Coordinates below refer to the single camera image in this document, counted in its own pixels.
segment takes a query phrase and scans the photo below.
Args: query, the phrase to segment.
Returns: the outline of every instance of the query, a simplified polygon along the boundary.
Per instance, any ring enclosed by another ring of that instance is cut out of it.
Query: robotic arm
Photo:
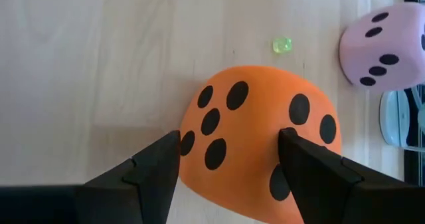
[[[172,131],[84,185],[0,188],[0,222],[167,221],[179,175],[180,134]],[[371,170],[283,129],[282,171],[303,220],[423,223],[425,189]]]

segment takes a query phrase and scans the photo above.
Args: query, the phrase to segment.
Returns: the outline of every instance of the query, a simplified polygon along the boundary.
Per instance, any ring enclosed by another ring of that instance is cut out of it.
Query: black dot
[[[269,188],[272,197],[276,201],[283,201],[290,194],[290,187],[280,164],[274,168],[272,176],[270,176]]]
[[[218,122],[220,122],[220,112],[218,109],[213,108],[205,114],[204,120],[202,120],[201,124],[201,132],[204,135],[212,134],[217,128]]]
[[[181,139],[180,155],[186,156],[192,150],[195,143],[195,133],[193,131],[187,132]]]
[[[425,35],[422,35],[420,44],[422,45],[422,49],[425,51]]]
[[[337,124],[331,115],[326,114],[320,122],[320,138],[325,144],[330,144],[335,139],[335,135],[337,135]]]
[[[381,27],[375,27],[366,32],[366,37],[371,38],[377,34],[379,34],[383,29]]]
[[[360,83],[365,86],[375,85],[377,82],[371,77],[363,77],[360,79]]]
[[[305,124],[310,113],[310,103],[304,94],[297,94],[290,104],[290,119],[296,125]]]
[[[386,19],[388,17],[388,15],[389,15],[388,12],[384,12],[384,13],[375,15],[372,18],[372,22],[376,23],[376,22],[379,22],[379,21],[383,21],[384,19]]]
[[[205,87],[202,92],[199,94],[198,97],[198,107],[199,108],[205,108],[208,103],[211,100],[211,97],[213,96],[213,87],[211,85],[208,85]]]
[[[220,167],[226,157],[226,141],[222,138],[211,142],[205,153],[205,165],[209,170]]]
[[[248,96],[248,84],[244,81],[239,81],[233,84],[232,88],[227,94],[226,104],[230,110],[236,110],[244,102]]]
[[[379,62],[386,64],[386,65],[393,65],[399,62],[399,58],[396,55],[393,54],[386,54],[381,57],[379,57]]]
[[[369,74],[374,76],[382,76],[386,74],[386,68],[380,66],[374,66],[369,69]]]

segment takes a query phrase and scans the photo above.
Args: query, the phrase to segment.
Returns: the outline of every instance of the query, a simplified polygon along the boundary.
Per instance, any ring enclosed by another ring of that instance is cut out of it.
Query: small green ball
[[[276,54],[283,54],[292,50],[292,40],[287,37],[276,38],[273,41],[273,51]]]

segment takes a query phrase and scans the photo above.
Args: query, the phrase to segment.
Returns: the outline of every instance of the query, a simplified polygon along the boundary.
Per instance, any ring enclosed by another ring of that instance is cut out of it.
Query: wooden surface
[[[195,90],[234,65],[299,74],[333,101],[343,154],[403,177],[383,143],[380,94],[353,88],[343,29],[402,0],[0,0],[0,184],[80,183],[179,122]],[[276,56],[271,40],[292,38]],[[255,223],[178,183],[169,223]]]

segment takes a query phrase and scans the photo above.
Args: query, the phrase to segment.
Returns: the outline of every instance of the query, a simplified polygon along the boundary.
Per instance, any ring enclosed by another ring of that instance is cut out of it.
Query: pink object
[[[343,33],[339,58],[357,86],[400,90],[425,81],[425,6],[399,3],[361,17]]]

